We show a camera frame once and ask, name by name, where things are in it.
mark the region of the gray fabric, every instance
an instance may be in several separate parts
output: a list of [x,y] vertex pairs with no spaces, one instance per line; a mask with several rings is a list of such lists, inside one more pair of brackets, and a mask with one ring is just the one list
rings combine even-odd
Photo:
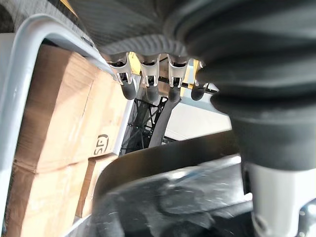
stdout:
[[159,119],[155,125],[155,129],[152,135],[152,138],[150,140],[149,143],[149,148],[150,147],[157,147],[161,145],[161,141],[162,138],[166,132],[167,129],[167,125],[171,116],[171,112],[173,110],[174,107],[176,107],[177,104],[179,104],[179,102],[181,101],[181,99],[178,102],[171,102],[171,101],[167,101],[160,116]]
[[[0,0],[0,15],[3,12],[9,14],[14,25],[14,32],[18,30],[23,21],[31,15],[45,13],[59,19],[68,28],[72,29],[81,37],[85,37],[91,41],[90,37],[85,34],[77,25],[61,13],[54,5],[47,0]],[[0,22],[0,29],[7,28],[7,22]]]

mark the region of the metal frame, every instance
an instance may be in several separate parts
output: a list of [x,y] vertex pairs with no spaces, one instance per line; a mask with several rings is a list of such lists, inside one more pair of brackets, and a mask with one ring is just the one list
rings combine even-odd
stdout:
[[[134,111],[136,112],[135,119],[132,119],[132,121],[127,124],[127,126],[131,127],[131,133],[127,135],[123,141],[120,155],[148,147],[149,141],[155,129],[156,122],[158,121],[166,102],[167,98],[165,97],[160,98],[158,105],[153,105],[141,99],[134,100]],[[147,106],[145,109],[146,111],[142,111],[143,113],[141,113],[141,104]],[[139,139],[133,139],[136,138],[137,135],[139,135],[141,141],[141,144],[139,145],[137,144]],[[136,145],[129,146],[132,139]],[[170,138],[169,140],[166,138],[165,142],[171,142],[171,140],[172,139]]]
[[[97,49],[91,47],[59,20],[44,14],[26,19],[16,34],[0,34],[0,223],[3,222],[20,125],[38,50],[44,39],[59,47],[75,51],[92,64],[113,75]],[[126,106],[129,117],[131,106]],[[126,125],[120,132],[124,134]]]

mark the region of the brown cardboard box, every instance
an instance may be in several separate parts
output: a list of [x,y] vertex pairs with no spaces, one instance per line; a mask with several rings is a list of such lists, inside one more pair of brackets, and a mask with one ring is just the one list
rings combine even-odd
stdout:
[[88,162],[35,174],[14,166],[6,237],[60,237],[72,225]]
[[120,84],[111,75],[77,53],[43,45],[26,102],[15,164],[42,173],[88,159],[104,126],[109,128],[109,145],[104,150],[111,152],[126,102]]
[[101,115],[101,125],[95,138],[94,150],[90,154],[90,157],[97,157],[113,152],[128,101],[123,96],[120,85],[115,81],[107,83],[107,88],[110,92],[106,97],[106,103],[99,103],[98,107],[101,109],[99,109],[99,113],[94,113],[94,115]]
[[89,159],[88,169],[85,174],[76,216],[86,217],[91,214],[92,199],[94,188],[101,174],[102,170],[114,161],[118,156],[114,154],[107,154],[105,156],[94,157]]

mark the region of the metal rod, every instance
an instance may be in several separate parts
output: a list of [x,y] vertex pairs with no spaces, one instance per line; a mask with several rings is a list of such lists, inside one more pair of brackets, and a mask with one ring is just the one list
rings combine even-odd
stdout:
[[131,135],[131,136],[122,144],[122,146],[125,145],[127,142],[129,142],[132,138],[134,138],[134,137],[137,135],[137,133],[138,133],[139,131],[140,131],[140,130],[137,130],[133,135]]
[[145,148],[145,147],[144,147],[144,138],[143,138],[143,133],[142,133],[142,132],[140,133],[140,136],[141,136],[141,138],[142,138],[142,147],[143,147],[143,149],[144,149],[144,148]]

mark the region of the yellow part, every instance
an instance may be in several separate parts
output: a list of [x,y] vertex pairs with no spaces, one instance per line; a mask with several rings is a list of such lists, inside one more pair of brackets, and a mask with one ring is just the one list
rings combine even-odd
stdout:
[[77,14],[75,13],[75,11],[72,9],[72,7],[70,6],[69,2],[67,0],[60,0],[70,11],[73,12],[74,15],[77,16]]
[[128,55],[128,59],[130,62],[130,67],[134,74],[140,75],[140,62],[136,56],[136,53],[130,52]]

